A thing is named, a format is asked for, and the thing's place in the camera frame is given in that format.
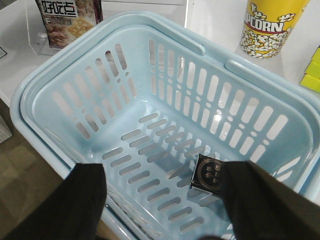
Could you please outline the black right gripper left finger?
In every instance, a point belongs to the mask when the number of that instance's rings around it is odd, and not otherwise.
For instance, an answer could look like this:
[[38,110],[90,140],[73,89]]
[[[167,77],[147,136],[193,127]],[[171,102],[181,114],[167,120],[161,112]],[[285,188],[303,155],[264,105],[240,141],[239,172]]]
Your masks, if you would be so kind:
[[107,181],[101,163],[77,163],[57,189],[6,240],[97,240]]

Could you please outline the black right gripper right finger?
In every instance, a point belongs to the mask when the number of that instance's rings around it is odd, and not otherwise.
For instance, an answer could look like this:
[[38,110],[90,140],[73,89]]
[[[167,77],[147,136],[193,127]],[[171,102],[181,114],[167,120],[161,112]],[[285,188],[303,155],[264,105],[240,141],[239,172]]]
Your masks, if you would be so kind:
[[320,207],[251,161],[222,165],[221,196],[237,240],[318,240]]

